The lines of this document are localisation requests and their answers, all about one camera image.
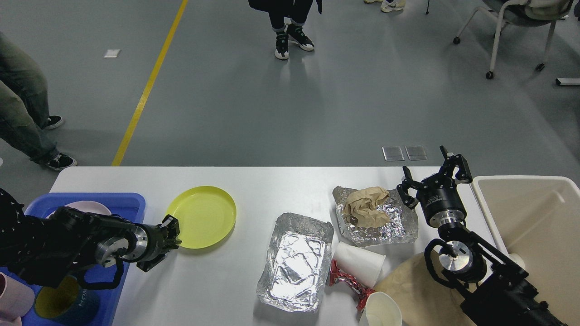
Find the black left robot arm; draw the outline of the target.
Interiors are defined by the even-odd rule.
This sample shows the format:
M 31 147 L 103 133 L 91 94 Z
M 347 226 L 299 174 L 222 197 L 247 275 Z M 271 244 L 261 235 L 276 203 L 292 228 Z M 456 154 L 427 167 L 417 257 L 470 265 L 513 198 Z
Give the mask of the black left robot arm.
M 172 215 L 146 225 L 60 206 L 40 218 L 23 213 L 6 190 L 0 193 L 1 266 L 31 285 L 56 288 L 73 276 L 84 289 L 116 289 L 125 264 L 148 272 L 181 243 Z

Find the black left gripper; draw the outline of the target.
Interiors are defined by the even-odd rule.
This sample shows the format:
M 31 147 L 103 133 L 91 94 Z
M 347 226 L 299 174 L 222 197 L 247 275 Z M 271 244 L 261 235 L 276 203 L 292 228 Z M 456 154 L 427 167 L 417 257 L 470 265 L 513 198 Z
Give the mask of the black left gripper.
M 109 268 L 120 259 L 146 273 L 166 259 L 170 248 L 180 246 L 179 235 L 179 220 L 172 215 L 166 215 L 160 225 L 136 224 L 122 235 L 97 242 L 95 262 Z

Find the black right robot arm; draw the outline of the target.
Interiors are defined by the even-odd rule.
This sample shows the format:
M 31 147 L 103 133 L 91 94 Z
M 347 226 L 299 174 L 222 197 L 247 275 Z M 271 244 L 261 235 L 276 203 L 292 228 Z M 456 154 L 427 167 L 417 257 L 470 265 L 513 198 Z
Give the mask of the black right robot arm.
M 397 192 L 405 206 L 420 205 L 426 223 L 437 229 L 423 256 L 435 282 L 463 297 L 460 308 L 478 326 L 561 326 L 563 322 L 538 302 L 538 289 L 528 272 L 506 254 L 466 227 L 467 216 L 459 184 L 472 183 L 468 162 L 440 146 L 439 171 L 421 181 L 408 167 Z

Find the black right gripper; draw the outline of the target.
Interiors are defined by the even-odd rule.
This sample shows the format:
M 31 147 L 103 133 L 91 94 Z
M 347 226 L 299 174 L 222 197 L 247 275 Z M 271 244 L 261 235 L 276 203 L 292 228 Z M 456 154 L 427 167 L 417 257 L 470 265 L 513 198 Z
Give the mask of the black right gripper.
M 443 165 L 439 174 L 451 180 L 454 184 L 470 184 L 473 176 L 468 162 L 462 154 L 454 154 L 444 146 L 440 146 L 444 156 Z M 439 228 L 448 223 L 463 223 L 467 213 L 464 204 L 454 185 L 436 185 L 435 187 L 412 179 L 412 174 L 407 166 L 403 166 L 404 178 L 397 185 L 397 192 L 405 206 L 410 209 L 421 204 L 423 215 L 429 226 Z M 410 188 L 417 190 L 416 197 L 409 194 Z

